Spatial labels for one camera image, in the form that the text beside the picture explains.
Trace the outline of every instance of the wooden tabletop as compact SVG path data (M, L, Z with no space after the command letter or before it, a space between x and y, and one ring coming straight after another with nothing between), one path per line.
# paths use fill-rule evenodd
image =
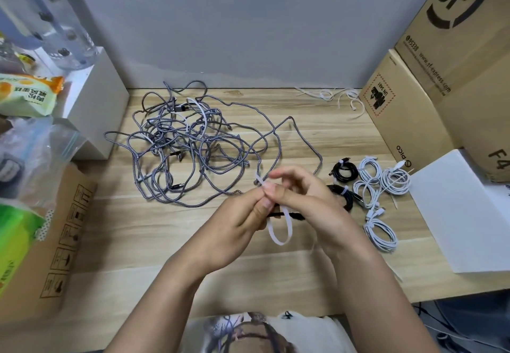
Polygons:
M133 132L133 111L140 108L146 90L132 90L121 130ZM383 167L394 165L390 151L367 114L353 111L347 98L340 108L336 100L325 102L296 90L210 90L226 101L259 107L274 122L292 115L303 135L322 154L324 164L318 176L328 183L333 165L342 157L359 163L364 156L376 156ZM148 99L157 102L156 96ZM255 111L239 106L220 106L229 122L240 122L269 131ZM314 170L318 159L300 140L290 123L279 130L283 143L282 164ZM263 156L268 169L277 153L275 142ZM144 163L147 169L150 163ZM189 174L185 158L172 165L176 182ZM0 334L2 352L30 351L72 353L104 348L145 292L165 260L179 249L212 215L224 200L218 197L202 208L145 201L133 184L131 154L115 147L106 162L80 163L86 174L99 182L86 232L73 270L65 302L54 318L16 325ZM239 189L253 188L252 166L239 181ZM228 185L235 175L216 176ZM208 185L189 193L183 200L198 202L212 194ZM381 197L387 210L382 219L397 233L399 246L385 254L389 265L403 278L402 287L411 302L424 301L510 287L510 273L454 274L439 250L410 195L396 197L398 209L388 195ZM352 212L362 225L360 207ZM286 236L284 221L275 232ZM267 230L257 232L245 253L232 265L208 276L192 308L192 316L262 311L276 315L285 310L304 315L340 313L335 295L335 277L329 260L314 245L308 223L294 221L294 235L285 246L274 244Z

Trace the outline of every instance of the gray wall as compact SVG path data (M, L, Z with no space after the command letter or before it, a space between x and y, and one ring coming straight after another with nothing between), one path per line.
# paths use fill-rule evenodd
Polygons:
M425 0L72 0L128 87L361 87Z

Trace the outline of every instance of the wood grain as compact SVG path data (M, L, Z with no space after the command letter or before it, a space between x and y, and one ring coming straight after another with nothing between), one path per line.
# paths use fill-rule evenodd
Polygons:
M131 91L121 130L132 132L131 114L140 108L146 90ZM273 123L288 115L324 157L318 176L331 182L329 171L342 157L358 163L364 156L377 156L384 167L393 165L390 151L367 114L352 111L347 99L324 102L296 96L295 90L210 90L225 101L240 101L259 107ZM155 104L149 96L147 104ZM254 111L239 106L220 107L229 121L252 125L261 131L269 127ZM281 164L297 164L314 170L318 160L303 144L290 125L279 131L283 143ZM263 156L268 169L277 150L275 143ZM247 169L237 188L253 187L254 165ZM202 208L183 208L175 204L145 201L133 184L131 155L114 148L106 162L82 162L80 169L99 182L95 201L87 217L86 232L73 270L61 312L54 318L11 325L0 330L2 352L69 353L104 348L150 285L162 264L223 201L218 197ZM176 182L184 179L191 163L172 164ZM235 175L214 176L227 185ZM208 185L185 197L198 202L212 194ZM403 278L402 287L410 301L437 299L510 287L509 273L454 274L433 239L409 195L396 198L384 195L387 209L384 221L397 233L400 243L386 261ZM360 224L363 211L355 207L352 215ZM284 221L275 225L284 238ZM335 296L335 278L329 260L315 242L306 222L294 221L294 236L285 246L275 245L267 231L257 232L252 242L232 265L211 274L201 285L192 316L258 310L276 315L295 310L304 315L341 312Z

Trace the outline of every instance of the person's left hand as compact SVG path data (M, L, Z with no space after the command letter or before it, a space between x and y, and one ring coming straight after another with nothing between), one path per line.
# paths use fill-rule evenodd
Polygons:
M262 188L230 196L177 253L203 278L243 253L255 231L265 227L273 207Z

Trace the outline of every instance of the fingernail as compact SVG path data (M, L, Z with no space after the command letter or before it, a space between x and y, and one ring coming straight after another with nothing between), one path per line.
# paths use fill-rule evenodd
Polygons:
M268 199L267 197L262 197L262 205L267 208L267 209L270 209L273 207L274 205L274 202L272 202L270 199Z
M262 189L264 189L268 193L274 193L276 185L270 181L264 181L262 184Z

